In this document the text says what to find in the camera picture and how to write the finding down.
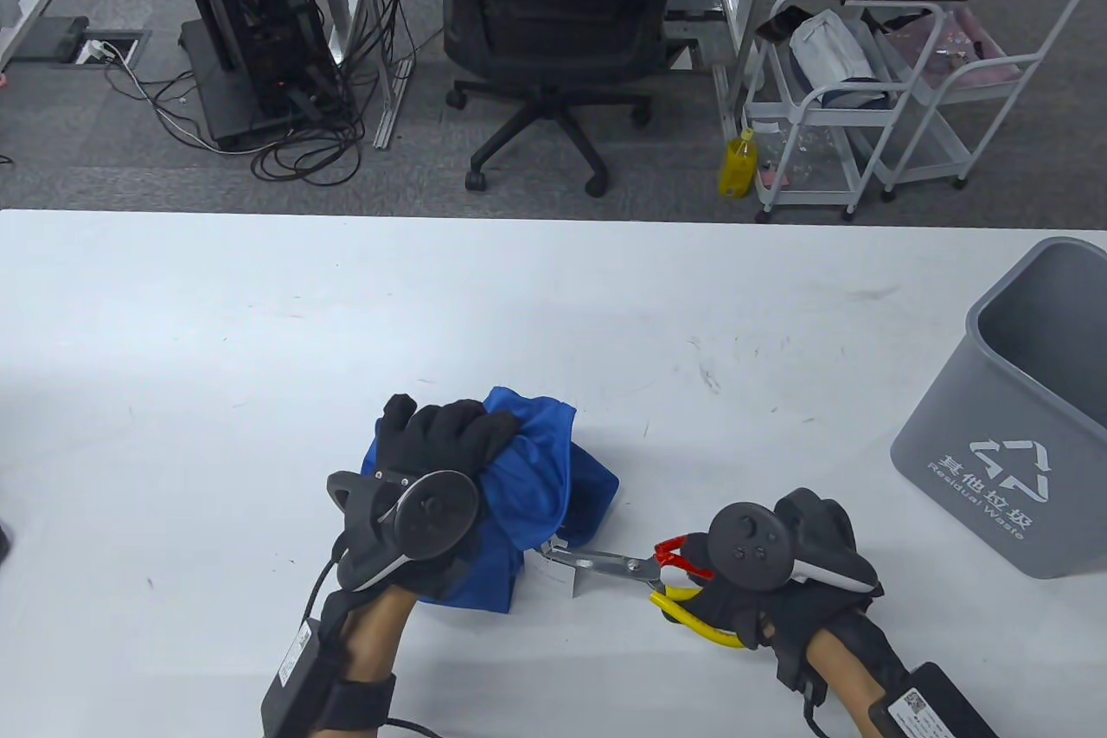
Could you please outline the person's left hand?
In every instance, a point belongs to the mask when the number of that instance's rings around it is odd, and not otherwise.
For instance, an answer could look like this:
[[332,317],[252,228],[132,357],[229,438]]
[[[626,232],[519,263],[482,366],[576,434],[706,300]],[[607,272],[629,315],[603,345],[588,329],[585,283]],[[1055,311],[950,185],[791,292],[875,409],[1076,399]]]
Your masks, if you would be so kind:
[[328,478],[344,521],[340,588],[451,595],[482,549],[482,475],[519,429],[513,413],[492,413],[480,401],[420,407],[410,395],[393,395],[377,420],[371,472]]

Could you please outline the person's right hand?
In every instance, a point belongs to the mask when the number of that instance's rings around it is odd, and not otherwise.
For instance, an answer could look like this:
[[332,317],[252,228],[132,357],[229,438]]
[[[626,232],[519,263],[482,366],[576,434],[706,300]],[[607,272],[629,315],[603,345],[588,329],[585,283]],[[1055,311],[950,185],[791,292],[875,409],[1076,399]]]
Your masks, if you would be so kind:
[[823,582],[787,580],[785,588],[756,592],[736,588],[717,568],[708,563],[707,534],[681,536],[680,557],[693,568],[708,572],[712,579],[700,580],[695,596],[675,604],[692,619],[712,630],[730,632],[747,649],[768,646],[776,654],[777,678],[792,690],[807,685],[829,686],[807,659],[807,648],[821,630],[847,613],[866,611],[883,595],[878,584],[865,593],[831,588]]

